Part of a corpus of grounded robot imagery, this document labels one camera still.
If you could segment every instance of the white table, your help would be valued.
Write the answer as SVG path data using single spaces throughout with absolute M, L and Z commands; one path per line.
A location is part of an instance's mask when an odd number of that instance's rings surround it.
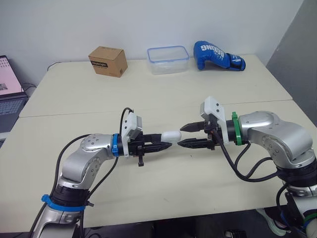
M 59 63 L 51 68 L 21 112 L 21 117 L 119 112 L 197 106 L 213 95 L 223 105 L 291 100 L 291 96 L 254 55 L 243 56 L 246 69 L 228 71 L 193 59 L 183 73 L 153 75 L 146 60 L 128 61 L 121 78 L 95 74 L 90 62 Z
M 202 120 L 199 104 L 177 108 L 173 104 L 160 110 L 137 109 L 135 112 L 143 119 L 144 133 L 160 133 Z M 126 105 L 121 102 L 119 109 Z M 283 120 L 305 127 L 317 145 L 316 127 L 292 100 L 224 107 L 227 119 L 232 111 L 238 115 L 259 110 L 275 112 Z M 41 196 L 50 192 L 57 156 L 67 142 L 86 133 L 118 132 L 119 119 L 120 112 L 20 118 L 0 149 L 0 232 L 30 228 L 42 204 Z M 204 138 L 205 134 L 183 133 L 183 139 L 197 136 Z M 71 146 L 64 157 L 77 147 L 78 143 Z M 233 144 L 228 147 L 232 159 L 242 149 L 243 146 Z M 239 169 L 245 173 L 265 156 L 265 149 L 252 145 L 241 159 Z M 86 227 L 274 206 L 276 193 L 282 186 L 278 178 L 260 183 L 239 180 L 220 148 L 210 151 L 172 146 L 146 155 L 144 167 L 139 168 L 137 161 L 137 158 L 119 159 L 111 176 L 90 199 L 95 207 L 86 209 Z M 112 163 L 103 164 L 96 181 Z M 273 163 L 266 162 L 255 175 L 264 176 L 273 171 Z

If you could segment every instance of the cardboard box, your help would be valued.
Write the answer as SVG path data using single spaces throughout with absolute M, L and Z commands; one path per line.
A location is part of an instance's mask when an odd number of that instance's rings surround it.
M 97 74 L 121 77 L 128 67 L 123 49 L 99 46 L 89 59 Z

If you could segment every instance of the blue ring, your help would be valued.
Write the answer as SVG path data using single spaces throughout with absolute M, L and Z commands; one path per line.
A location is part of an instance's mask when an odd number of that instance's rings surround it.
M 112 153 L 114 156 L 119 157 L 119 150 L 118 150 L 118 133 L 113 135 L 113 140 L 112 140 Z
M 50 199 L 50 196 L 48 196 L 47 194 L 44 194 L 42 196 L 42 202 L 46 202 L 48 204 L 49 207 L 58 210 L 58 211 L 63 211 L 63 212 L 80 212 L 85 210 L 86 206 L 81 206 L 81 207 L 64 207 L 64 206 L 60 206 L 57 205 L 55 203 L 53 203 Z

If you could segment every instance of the blue cable tie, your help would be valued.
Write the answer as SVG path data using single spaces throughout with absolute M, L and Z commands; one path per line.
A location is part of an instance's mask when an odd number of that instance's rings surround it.
M 46 202 L 49 207 L 58 210 L 58 211 L 63 211 L 63 212 L 80 212 L 85 210 L 86 206 L 80 206 L 80 207 L 64 207 L 57 205 L 53 203 L 50 199 L 50 196 L 47 194 L 44 194 L 41 199 L 42 202 Z

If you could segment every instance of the plastic food container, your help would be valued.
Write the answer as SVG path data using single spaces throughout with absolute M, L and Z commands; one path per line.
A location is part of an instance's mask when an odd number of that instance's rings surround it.
M 150 48 L 148 60 L 153 74 L 179 73 L 187 70 L 189 55 L 183 46 Z

